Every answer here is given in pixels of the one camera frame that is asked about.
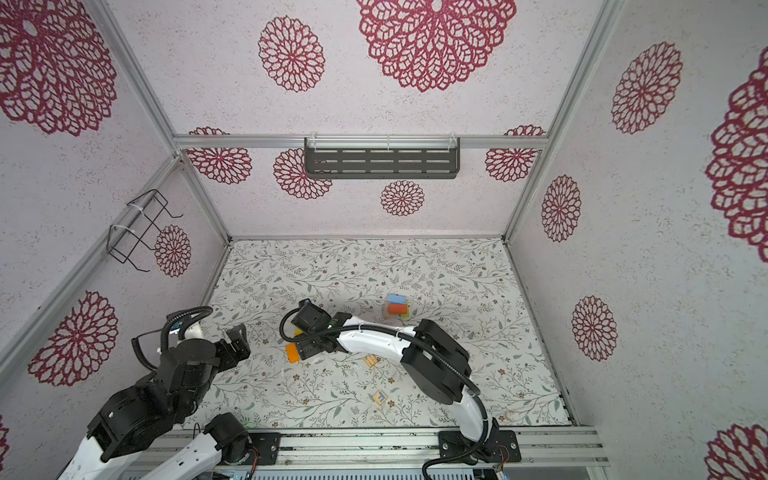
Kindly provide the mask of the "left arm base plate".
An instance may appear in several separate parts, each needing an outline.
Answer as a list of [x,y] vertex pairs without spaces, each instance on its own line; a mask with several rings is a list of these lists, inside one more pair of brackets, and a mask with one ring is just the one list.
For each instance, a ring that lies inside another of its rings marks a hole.
[[246,464],[253,466],[273,466],[277,463],[280,451],[280,433],[250,432],[250,445],[246,448]]

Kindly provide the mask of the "orange rectangular block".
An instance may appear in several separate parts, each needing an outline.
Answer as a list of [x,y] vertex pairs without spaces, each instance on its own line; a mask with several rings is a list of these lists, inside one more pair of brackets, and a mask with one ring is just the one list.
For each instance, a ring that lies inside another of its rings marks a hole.
[[298,363],[301,360],[298,347],[295,343],[289,343],[285,346],[285,352],[290,364]]

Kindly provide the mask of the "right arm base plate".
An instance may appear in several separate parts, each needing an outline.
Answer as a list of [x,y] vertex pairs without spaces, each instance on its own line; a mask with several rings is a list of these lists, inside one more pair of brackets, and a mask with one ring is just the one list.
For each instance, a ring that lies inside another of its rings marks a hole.
[[[467,453],[475,441],[466,439],[459,430],[441,430],[438,432],[438,446],[441,458],[450,458]],[[517,436],[512,430],[496,430],[473,454],[455,462],[474,464],[519,463],[522,454]]]

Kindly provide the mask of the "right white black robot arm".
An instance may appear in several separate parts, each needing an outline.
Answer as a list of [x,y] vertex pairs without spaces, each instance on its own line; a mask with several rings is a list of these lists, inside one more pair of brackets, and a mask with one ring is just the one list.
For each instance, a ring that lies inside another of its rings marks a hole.
[[304,299],[283,316],[278,333],[302,360],[344,352],[396,362],[424,395],[450,407],[466,440],[483,443],[491,436],[492,421],[471,379],[468,351],[432,320],[395,327],[343,312],[330,315]]

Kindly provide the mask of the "green rectangular block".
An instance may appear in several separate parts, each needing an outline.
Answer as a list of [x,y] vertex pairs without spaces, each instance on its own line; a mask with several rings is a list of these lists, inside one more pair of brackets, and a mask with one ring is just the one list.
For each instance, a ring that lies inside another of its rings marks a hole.
[[408,320],[411,318],[412,309],[408,304],[404,305],[404,310],[398,315],[401,320]]

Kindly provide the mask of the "red rectangular block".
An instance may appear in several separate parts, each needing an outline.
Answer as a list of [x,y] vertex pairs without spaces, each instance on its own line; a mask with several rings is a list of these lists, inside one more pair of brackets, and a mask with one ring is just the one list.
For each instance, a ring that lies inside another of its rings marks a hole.
[[398,304],[388,304],[389,306],[389,312],[391,315],[398,316],[400,313],[404,310],[404,305],[398,305]]

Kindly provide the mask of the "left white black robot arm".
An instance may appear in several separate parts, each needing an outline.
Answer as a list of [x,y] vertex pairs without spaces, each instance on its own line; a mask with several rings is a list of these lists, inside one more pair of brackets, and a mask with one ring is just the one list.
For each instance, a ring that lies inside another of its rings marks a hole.
[[[227,338],[180,341],[160,356],[160,366],[113,394],[87,427],[60,479],[119,479],[156,439],[183,423],[202,403],[217,373],[236,367],[251,353],[246,327]],[[232,413],[219,414],[147,479],[194,479],[222,462],[249,458],[253,444]]]

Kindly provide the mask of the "light blue rectangular block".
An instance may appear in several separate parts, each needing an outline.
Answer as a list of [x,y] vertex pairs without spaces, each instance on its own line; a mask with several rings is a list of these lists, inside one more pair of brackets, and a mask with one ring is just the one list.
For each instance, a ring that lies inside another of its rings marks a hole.
[[405,296],[398,294],[389,294],[387,296],[387,302],[390,304],[406,305],[407,299]]

